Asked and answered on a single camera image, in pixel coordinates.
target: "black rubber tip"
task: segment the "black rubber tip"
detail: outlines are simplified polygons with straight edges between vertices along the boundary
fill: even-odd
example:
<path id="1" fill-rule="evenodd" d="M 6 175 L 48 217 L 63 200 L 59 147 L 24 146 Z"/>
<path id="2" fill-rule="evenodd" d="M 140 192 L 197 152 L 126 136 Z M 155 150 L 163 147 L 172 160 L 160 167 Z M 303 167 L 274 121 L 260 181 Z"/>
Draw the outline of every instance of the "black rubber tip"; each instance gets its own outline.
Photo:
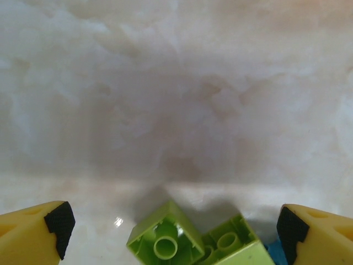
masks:
<path id="1" fill-rule="evenodd" d="M 282 242 L 288 265 L 297 258 L 297 243 L 304 242 L 309 226 L 287 207 L 283 207 L 277 222 L 277 232 Z"/>
<path id="2" fill-rule="evenodd" d="M 50 233 L 56 235 L 56 251 L 64 259 L 66 248 L 71 237 L 75 218 L 70 203 L 64 202 L 44 217 Z"/>

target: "plastic toy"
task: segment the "plastic toy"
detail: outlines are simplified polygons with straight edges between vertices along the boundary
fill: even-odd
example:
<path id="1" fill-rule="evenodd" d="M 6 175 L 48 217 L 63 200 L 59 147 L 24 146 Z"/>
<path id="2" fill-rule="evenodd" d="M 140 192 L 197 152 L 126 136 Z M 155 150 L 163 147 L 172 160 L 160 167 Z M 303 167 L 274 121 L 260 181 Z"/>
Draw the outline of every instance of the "plastic toy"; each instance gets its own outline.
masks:
<path id="1" fill-rule="evenodd" d="M 285 204 L 277 231 L 289 265 L 353 264 L 353 219 Z"/>
<path id="2" fill-rule="evenodd" d="M 145 265 L 189 265 L 205 254 L 201 235 L 174 202 L 137 224 L 126 246 Z"/>
<path id="3" fill-rule="evenodd" d="M 282 243 L 279 239 L 269 245 L 265 245 L 265 248 L 276 265 L 288 265 Z"/>
<path id="4" fill-rule="evenodd" d="M 68 202 L 0 215 L 0 264 L 57 265 L 75 225 Z"/>
<path id="5" fill-rule="evenodd" d="M 203 265 L 274 265 L 265 247 L 239 214 L 203 235 Z"/>

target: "white marble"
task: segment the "white marble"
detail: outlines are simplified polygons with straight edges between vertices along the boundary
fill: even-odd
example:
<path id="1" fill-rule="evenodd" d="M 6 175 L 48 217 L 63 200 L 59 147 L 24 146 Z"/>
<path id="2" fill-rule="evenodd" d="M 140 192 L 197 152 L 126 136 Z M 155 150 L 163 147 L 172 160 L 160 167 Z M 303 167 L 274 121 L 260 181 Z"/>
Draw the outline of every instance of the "white marble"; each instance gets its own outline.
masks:
<path id="1" fill-rule="evenodd" d="M 68 200 L 61 264 L 137 264 L 173 198 L 206 231 L 353 217 L 353 2 L 0 0 L 0 211 Z"/>

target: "yellow plastic piece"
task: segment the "yellow plastic piece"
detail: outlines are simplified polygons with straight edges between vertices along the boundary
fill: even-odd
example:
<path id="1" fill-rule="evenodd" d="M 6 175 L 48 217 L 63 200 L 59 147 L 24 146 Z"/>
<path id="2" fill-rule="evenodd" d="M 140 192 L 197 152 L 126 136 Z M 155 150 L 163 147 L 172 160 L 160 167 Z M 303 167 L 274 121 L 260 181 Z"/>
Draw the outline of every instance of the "yellow plastic piece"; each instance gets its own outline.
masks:
<path id="1" fill-rule="evenodd" d="M 297 244 L 294 265 L 353 264 L 353 219 L 300 205 L 283 207 L 309 225 L 304 242 Z"/>
<path id="2" fill-rule="evenodd" d="M 56 235 L 49 233 L 44 216 L 62 203 L 50 202 L 0 215 L 0 264 L 58 265 Z"/>

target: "green plastic block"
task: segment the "green plastic block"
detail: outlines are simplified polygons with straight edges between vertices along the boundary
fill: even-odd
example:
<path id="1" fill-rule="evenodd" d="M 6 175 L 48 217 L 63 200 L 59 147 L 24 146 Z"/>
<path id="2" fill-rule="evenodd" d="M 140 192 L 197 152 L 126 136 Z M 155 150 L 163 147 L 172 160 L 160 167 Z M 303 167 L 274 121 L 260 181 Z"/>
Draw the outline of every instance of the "green plastic block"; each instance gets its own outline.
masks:
<path id="1" fill-rule="evenodd" d="M 204 257 L 196 262 L 202 265 L 274 265 L 267 250 L 239 214 L 203 235 Z"/>
<path id="2" fill-rule="evenodd" d="M 205 254 L 201 234 L 174 202 L 137 224 L 126 246 L 145 265 L 190 265 Z"/>

